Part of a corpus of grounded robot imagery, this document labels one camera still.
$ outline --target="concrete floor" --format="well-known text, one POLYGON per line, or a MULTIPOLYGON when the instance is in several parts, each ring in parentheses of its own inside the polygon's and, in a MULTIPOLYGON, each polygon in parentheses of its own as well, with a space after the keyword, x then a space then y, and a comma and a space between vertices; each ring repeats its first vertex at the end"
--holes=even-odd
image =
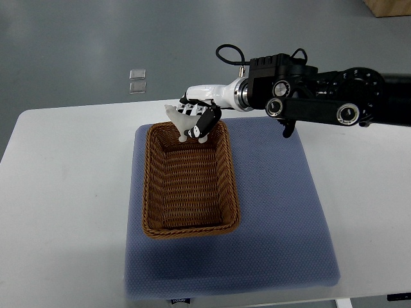
MULTIPOLYGON (((0 0, 0 158, 27 109, 172 99, 191 85, 230 83, 238 69, 214 55, 224 43, 246 59, 303 47, 320 71, 411 73, 411 17, 377 19, 362 0, 0 0), (144 94, 128 93, 133 68, 146 69, 144 94)), ((353 306, 411 303, 378 296, 353 306)))

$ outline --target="wicker basket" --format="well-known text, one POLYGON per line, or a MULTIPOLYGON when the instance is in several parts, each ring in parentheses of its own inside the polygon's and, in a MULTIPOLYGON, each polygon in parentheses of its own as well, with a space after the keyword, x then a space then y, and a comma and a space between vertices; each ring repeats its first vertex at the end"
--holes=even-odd
POLYGON ((179 142, 172 122, 146 136, 143 230, 154 239, 225 234, 240 223, 228 129, 219 121, 200 144, 179 142))

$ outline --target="blue fabric pad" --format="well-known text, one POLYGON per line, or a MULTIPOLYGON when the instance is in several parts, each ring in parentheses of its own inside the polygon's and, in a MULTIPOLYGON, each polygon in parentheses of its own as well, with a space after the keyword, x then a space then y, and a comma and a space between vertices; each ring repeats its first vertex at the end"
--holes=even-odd
POLYGON ((145 136, 136 131, 125 287, 131 300, 333 286, 337 260, 297 132, 269 117, 224 119, 241 207, 225 235, 150 239, 141 227, 145 136))

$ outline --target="robotic hand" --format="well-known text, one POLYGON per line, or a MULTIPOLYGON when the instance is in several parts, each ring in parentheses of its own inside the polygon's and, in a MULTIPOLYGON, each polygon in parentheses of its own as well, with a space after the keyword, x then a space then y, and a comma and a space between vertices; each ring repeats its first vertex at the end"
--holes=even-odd
POLYGON ((177 110, 190 114, 197 105, 197 124, 184 135, 201 138, 221 118, 221 109, 248 112, 265 109, 268 116, 284 125, 288 138, 296 121, 367 127, 371 123, 411 126, 411 74, 380 74, 354 67, 345 71, 318 73, 306 65, 303 49, 293 55, 253 58, 245 61, 241 50, 230 44, 217 48, 220 60, 240 66, 240 77, 229 85, 190 87, 177 110), (223 58, 219 52, 229 47, 241 55, 240 62, 223 58), (304 58, 296 58, 297 53, 304 58), (249 65, 249 77, 244 77, 249 65))

